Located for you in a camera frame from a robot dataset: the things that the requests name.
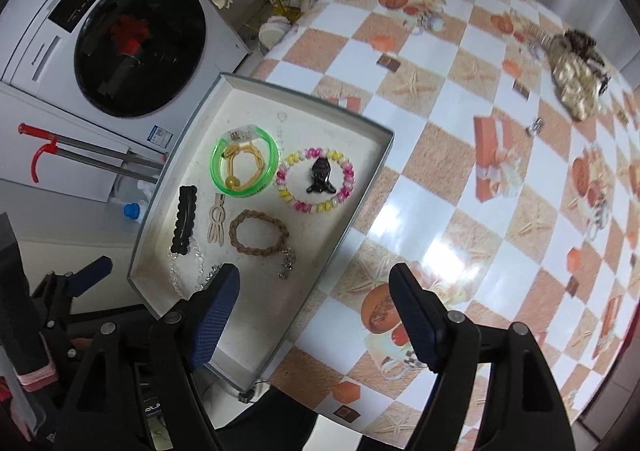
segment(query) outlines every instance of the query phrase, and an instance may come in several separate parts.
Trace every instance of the red handle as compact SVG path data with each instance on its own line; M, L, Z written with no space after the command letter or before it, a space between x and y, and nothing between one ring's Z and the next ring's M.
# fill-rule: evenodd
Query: red handle
M39 139L44 139L45 141L50 141L55 137L54 134L48 132L47 130L36 128L35 126L29 126L29 124L24 123L18 126L18 133L27 134L28 136L37 137Z
M45 130L40 130L39 128L33 128L34 130L39 130L41 132L45 132ZM56 136L53 136L53 138L51 139L51 142L47 142L47 144L43 144L41 147L39 147L36 150L36 153L33 155L33 158L31 159L31 179L34 181L34 183L38 183L38 175L36 174L36 164L38 163L38 159L40 158L40 155L42 154L51 154L51 155L55 155L58 152L58 147L56 146L56 143L58 142L58 138Z

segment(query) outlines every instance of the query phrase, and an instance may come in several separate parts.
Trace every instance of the tray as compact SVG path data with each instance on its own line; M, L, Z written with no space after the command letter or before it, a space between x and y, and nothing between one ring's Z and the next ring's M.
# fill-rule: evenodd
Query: tray
M269 132L281 156L309 147L343 152L354 167L353 193L338 208L319 214L295 211L272 185L248 198L226 196L224 244L220 247L207 243L209 209L215 193L220 192L209 174L210 155L220 136L246 124L257 124ZM236 265L241 276L238 301L209 366L237 389L249 389L260 378L330 262L392 142L391 130L343 108L268 83L221 74L193 114L162 171L134 248L130 284L157 317L180 299L169 282L168 249L175 227L178 189L197 186L193 235L204 256L205 274L212 265L226 262ZM287 186L302 200L327 200L326 194L323 199L316 199L305 193L310 166L311 161L293 166ZM342 174L333 164L331 181L336 187L342 183ZM229 244L229 222L244 209L262 211L288 227L287 243L298 259L288 279L278 277L282 262L279 254L246 256ZM248 219L239 226L238 238L247 247L264 248L277 241L278 232L272 225ZM198 275L193 254L178 257L177 269L180 288L188 296L193 293Z

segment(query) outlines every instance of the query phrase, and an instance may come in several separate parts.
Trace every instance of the green plastic ring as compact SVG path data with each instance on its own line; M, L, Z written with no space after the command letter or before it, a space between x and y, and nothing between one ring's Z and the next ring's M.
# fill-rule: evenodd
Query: green plastic ring
M229 189L225 185L225 179L222 176L222 155L225 153L226 147L229 143L225 141L225 139L220 139L213 148L213 152L211 153L211 163L209 166L211 179L218 189L229 196L245 198L259 193L271 183L271 180L273 180L273 176L276 174L276 170L278 169L280 156L276 141L274 141L273 138L261 128L256 127L255 131L260 138L267 143L269 147L269 156L268 160L265 161L264 169L262 170L260 178L253 186L248 187L243 191Z

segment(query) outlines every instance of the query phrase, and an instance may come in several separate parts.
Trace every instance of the black hair clip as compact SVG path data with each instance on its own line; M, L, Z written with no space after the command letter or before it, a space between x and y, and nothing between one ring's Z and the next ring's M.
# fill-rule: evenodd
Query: black hair clip
M174 239L171 242L171 252L184 256L189 250L189 238L193 235L193 224L196 218L195 186L180 186L178 195L178 214L175 221Z

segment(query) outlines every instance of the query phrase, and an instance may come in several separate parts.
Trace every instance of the label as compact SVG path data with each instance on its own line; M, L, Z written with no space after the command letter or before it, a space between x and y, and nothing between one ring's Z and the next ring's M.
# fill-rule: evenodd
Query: label
M160 148L166 148L171 141L171 138L174 135L166 131L164 128L160 128L160 126L154 126L154 129L151 130L147 141L155 144L156 146L160 146Z

